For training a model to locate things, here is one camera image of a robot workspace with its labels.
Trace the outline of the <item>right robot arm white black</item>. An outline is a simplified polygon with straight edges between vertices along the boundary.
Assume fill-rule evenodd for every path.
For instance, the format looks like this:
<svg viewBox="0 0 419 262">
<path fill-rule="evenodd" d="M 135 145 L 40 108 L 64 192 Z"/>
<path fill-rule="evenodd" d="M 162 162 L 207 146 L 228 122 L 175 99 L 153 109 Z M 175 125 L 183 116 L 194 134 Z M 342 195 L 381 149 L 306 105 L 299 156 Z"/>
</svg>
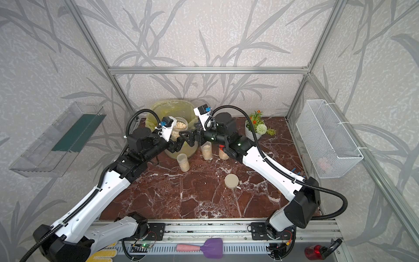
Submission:
<svg viewBox="0 0 419 262">
<path fill-rule="evenodd" d="M 289 227 L 305 228 L 310 221 L 332 219 L 346 211 L 348 200 L 344 195 L 320 187 L 314 178 L 305 179 L 283 167 L 262 150 L 256 137 L 249 139 L 239 135 L 236 120 L 226 109 L 224 105 L 212 110 L 206 104 L 194 108 L 199 121 L 195 130 L 181 133 L 181 138 L 190 145 L 195 142 L 221 145 L 230 158 L 256 171 L 285 196 L 288 204 L 275 211 L 265 222 L 271 238 Z M 331 214 L 315 215 L 321 204 L 321 193 L 339 198 L 341 207 Z"/>
</svg>

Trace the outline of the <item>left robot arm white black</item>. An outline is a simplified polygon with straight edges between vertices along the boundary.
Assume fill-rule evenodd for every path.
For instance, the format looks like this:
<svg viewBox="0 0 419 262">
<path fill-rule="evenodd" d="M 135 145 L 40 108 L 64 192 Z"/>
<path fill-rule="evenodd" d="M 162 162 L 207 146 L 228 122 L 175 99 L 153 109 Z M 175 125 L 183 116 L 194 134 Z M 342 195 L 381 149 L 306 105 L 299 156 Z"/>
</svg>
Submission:
<svg viewBox="0 0 419 262">
<path fill-rule="evenodd" d="M 106 207 L 147 170 L 152 159 L 164 150 L 178 148 L 171 140 L 172 130 L 177 125 L 172 116 L 160 119 L 148 109 L 158 122 L 157 128 L 152 131 L 139 127 L 131 131 L 134 120 L 144 112 L 144 109 L 137 111 L 128 121 L 125 129 L 127 148 L 104 168 L 98 184 L 66 215 L 50 226 L 42 224 L 36 229 L 33 233 L 36 243 L 23 255 L 22 262 L 28 261 L 36 250 L 50 262 L 85 262 L 118 240 L 132 236 L 141 238 L 146 234 L 147 220 L 139 214 L 88 231 Z"/>
</svg>

